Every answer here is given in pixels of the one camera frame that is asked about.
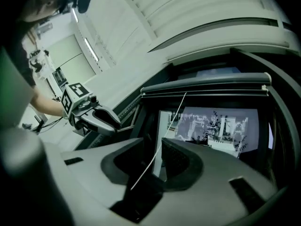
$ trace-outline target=black sleeve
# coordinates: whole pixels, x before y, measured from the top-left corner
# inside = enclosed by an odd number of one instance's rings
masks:
[[[27,54],[22,46],[22,43],[19,42],[14,44],[14,47],[8,46],[6,49],[15,67],[26,80],[26,82],[31,87],[35,86],[36,83],[32,76],[32,69],[29,67]]]

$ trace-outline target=ceiling light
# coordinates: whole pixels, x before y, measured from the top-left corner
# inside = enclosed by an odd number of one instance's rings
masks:
[[[72,12],[73,12],[73,15],[75,17],[76,22],[78,23],[79,19],[77,18],[77,15],[76,15],[76,12],[75,12],[74,8],[72,8]]]
[[[90,52],[92,53],[92,55],[94,56],[95,60],[98,62],[99,61],[99,58],[97,57],[96,53],[94,52],[94,50],[92,49],[89,41],[87,40],[87,38],[85,38],[85,42],[86,42],[86,45],[88,46]]]

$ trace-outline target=ar tag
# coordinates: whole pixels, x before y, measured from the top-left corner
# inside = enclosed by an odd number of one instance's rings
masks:
[[[70,108],[72,105],[72,101],[71,101],[66,89],[62,96],[62,104],[63,104],[63,107],[64,107],[66,113],[69,114],[69,111],[70,111]]]
[[[69,87],[79,98],[89,94],[89,91],[87,91],[86,88],[81,85],[81,83],[69,85]]]

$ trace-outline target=person's arm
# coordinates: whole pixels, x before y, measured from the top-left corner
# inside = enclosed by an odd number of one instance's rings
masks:
[[[39,112],[63,117],[63,105],[60,102],[54,101],[43,96],[36,86],[33,87],[34,96],[30,104]]]

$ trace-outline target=person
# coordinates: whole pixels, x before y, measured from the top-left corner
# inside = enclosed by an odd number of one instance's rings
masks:
[[[32,76],[32,69],[29,67],[26,51],[22,46],[22,39],[35,24],[53,15],[55,12],[62,12],[69,2],[78,7],[80,13],[86,12],[91,0],[27,0],[16,20],[13,34],[6,41],[4,47],[15,64],[18,71],[33,88],[34,96],[31,105],[41,113],[65,117],[63,105],[44,96],[36,87]]]

